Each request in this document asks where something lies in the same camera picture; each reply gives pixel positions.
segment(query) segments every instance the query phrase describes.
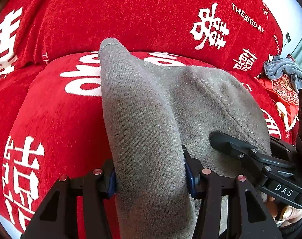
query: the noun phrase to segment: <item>red cushion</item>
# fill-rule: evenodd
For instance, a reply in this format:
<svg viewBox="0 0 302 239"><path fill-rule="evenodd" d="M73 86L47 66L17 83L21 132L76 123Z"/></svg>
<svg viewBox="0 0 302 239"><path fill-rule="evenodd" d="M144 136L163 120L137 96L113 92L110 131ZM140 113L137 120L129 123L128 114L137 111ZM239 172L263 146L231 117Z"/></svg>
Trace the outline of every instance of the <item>red cushion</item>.
<svg viewBox="0 0 302 239"><path fill-rule="evenodd" d="M0 80L0 213L9 219L2 192L2 163L6 141L31 82L44 66L18 69Z"/></svg>
<svg viewBox="0 0 302 239"><path fill-rule="evenodd" d="M0 23L13 10L18 12L9 18L20 19L16 69L98 50L103 39L115 37L129 51L170 52L238 72L247 69L243 64L251 68L246 74L257 76L268 55L280 53L283 44L261 0L10 0ZM210 18L213 11L209 28L201 17Z"/></svg>
<svg viewBox="0 0 302 239"><path fill-rule="evenodd" d="M213 67L168 53L132 54L158 65ZM7 196L0 195L0 214L23 232L60 175L85 175L112 157L104 128L97 52L68 55L49 63L30 85L23 104L16 107L20 110L14 115L11 131L0 139L2 176L8 176L3 189ZM4 154L6 141L6 148L12 147ZM106 211L113 238L119 238L113 199L106 202ZM81 215L78 218L83 238L83 219Z"/></svg>

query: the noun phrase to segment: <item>human hand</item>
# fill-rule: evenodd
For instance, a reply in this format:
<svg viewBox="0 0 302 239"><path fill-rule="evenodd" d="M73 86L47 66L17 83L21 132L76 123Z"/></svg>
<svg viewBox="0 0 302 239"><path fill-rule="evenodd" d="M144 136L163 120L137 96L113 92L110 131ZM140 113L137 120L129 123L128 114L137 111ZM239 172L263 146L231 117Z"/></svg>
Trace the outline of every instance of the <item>human hand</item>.
<svg viewBox="0 0 302 239"><path fill-rule="evenodd" d="M269 212L271 213L273 219L279 214L278 205L275 203L275 198L271 196L267 196L267 201L265 203L266 207L268 208ZM283 208L280 214L280 219L284 220L281 224L281 227L285 227L291 224L298 222L302 218L302 209L297 209L286 205Z"/></svg>

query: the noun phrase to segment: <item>gray towel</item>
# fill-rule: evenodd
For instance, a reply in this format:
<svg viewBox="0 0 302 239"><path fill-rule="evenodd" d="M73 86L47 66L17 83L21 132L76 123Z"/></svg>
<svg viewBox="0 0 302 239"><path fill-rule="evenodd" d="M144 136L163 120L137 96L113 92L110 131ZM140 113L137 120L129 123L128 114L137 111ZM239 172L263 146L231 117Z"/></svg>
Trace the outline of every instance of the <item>gray towel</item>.
<svg viewBox="0 0 302 239"><path fill-rule="evenodd" d="M294 90L298 93L302 89L302 69L291 58L274 56L270 62L264 62L264 72L268 79L277 80L283 73L291 76Z"/></svg>
<svg viewBox="0 0 302 239"><path fill-rule="evenodd" d="M221 69L156 66L111 38L101 43L99 58L121 238L191 239L200 200L187 192L182 144L219 175L245 174L237 160L210 146L209 133L225 132L270 155L260 108Z"/></svg>

